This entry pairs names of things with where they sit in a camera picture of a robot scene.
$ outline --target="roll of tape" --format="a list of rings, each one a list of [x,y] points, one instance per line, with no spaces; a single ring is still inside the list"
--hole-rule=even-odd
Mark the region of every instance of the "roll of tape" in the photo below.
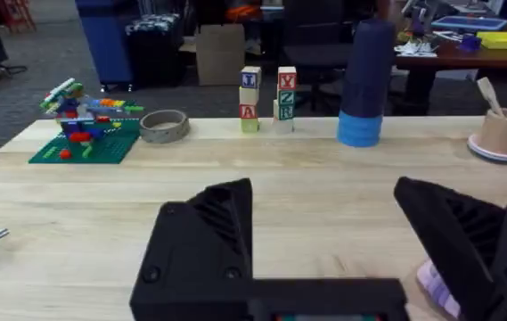
[[[190,121],[181,111],[155,111],[140,119],[140,137],[148,143],[174,142],[182,139],[189,131]]]

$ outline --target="red lego brick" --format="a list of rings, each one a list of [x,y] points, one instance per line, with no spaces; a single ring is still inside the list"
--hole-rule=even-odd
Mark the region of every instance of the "red lego brick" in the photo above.
[[[97,122],[110,122],[109,116],[97,116],[96,118]]]
[[[62,160],[67,160],[71,158],[71,152],[69,150],[61,150],[59,152],[59,157],[61,157]]]
[[[78,113],[76,111],[65,111],[65,116],[67,118],[77,118]]]
[[[91,134],[87,132],[72,133],[69,136],[69,141],[72,143],[88,142],[91,140]]]

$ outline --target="desk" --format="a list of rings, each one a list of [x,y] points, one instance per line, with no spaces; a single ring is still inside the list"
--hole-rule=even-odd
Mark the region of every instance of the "desk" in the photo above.
[[[405,3],[385,0],[384,18],[402,26],[401,9]],[[475,53],[457,48],[459,43],[444,40],[437,49],[437,58],[397,57],[396,66],[409,70],[402,101],[396,103],[394,113],[399,115],[426,115],[429,111],[429,93],[436,73],[440,70],[507,69],[507,50],[481,47]]]
[[[128,300],[159,206],[250,177],[256,277],[392,276],[413,320],[443,320],[414,282],[426,259],[392,196],[398,177],[507,203],[507,166],[473,157],[480,117],[385,118],[377,147],[334,139],[338,119],[245,135],[191,119],[172,144],[138,141],[119,165],[29,165],[60,129],[40,120],[0,149],[0,321],[132,320]]]

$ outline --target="wooden cup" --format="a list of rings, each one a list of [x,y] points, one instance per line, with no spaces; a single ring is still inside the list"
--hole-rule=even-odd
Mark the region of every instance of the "wooden cup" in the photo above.
[[[507,115],[507,109],[503,109],[503,112]],[[507,118],[487,111],[478,135],[478,146],[490,152],[507,154]]]

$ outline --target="table leg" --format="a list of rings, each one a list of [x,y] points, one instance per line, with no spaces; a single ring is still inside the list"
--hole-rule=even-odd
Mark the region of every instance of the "table leg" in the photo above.
[[[413,69],[407,75],[405,93],[399,102],[394,102],[394,116],[425,116],[429,111],[429,94],[437,71]]]

